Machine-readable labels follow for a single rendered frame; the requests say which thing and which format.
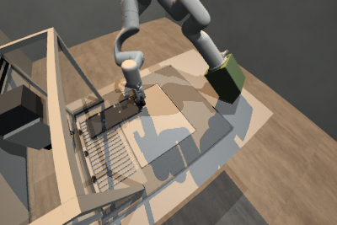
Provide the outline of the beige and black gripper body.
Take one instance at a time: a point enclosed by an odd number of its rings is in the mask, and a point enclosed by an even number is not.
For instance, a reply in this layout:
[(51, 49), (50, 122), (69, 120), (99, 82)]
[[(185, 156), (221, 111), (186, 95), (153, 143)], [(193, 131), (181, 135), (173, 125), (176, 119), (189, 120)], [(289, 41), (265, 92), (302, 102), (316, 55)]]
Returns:
[(138, 99), (138, 101), (140, 101), (140, 97), (142, 96), (144, 99), (146, 98), (146, 95), (144, 93), (143, 87), (142, 85), (140, 86), (140, 88), (134, 88), (132, 90), (132, 92), (134, 93), (134, 95), (136, 95), (136, 98)]

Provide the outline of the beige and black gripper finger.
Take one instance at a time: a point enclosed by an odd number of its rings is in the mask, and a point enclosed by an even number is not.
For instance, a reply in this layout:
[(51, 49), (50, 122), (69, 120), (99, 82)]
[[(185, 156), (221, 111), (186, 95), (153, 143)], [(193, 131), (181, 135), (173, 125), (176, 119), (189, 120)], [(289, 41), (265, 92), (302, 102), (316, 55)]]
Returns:
[[(144, 100), (144, 98), (142, 96), (140, 98), (141, 98), (140, 99), (140, 104), (141, 104), (141, 107), (142, 107), (142, 106), (144, 106), (146, 104), (146, 102), (145, 102), (145, 100)], [(142, 102), (141, 102), (141, 100), (142, 100)]]

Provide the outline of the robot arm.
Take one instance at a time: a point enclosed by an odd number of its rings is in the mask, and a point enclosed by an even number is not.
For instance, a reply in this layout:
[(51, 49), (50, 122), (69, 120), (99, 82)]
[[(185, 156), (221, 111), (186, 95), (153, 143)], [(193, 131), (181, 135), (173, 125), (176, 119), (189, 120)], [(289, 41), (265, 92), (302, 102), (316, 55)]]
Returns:
[[(115, 39), (114, 53), (115, 63), (121, 67), (126, 79), (126, 83), (119, 84), (125, 99), (130, 97), (129, 91), (140, 88), (142, 85), (139, 69), (144, 63), (144, 55), (141, 51), (121, 52), (121, 46), (126, 39), (139, 32), (139, 16), (151, 4), (151, 1), (121, 0), (120, 3), (122, 30)], [(158, 3), (176, 21), (180, 21), (188, 13), (190, 14), (182, 24), (181, 30), (210, 66), (208, 67), (209, 71), (218, 69), (226, 62), (225, 55), (228, 50), (220, 53), (209, 35), (202, 31), (209, 25), (211, 18), (199, 0), (158, 0)]]

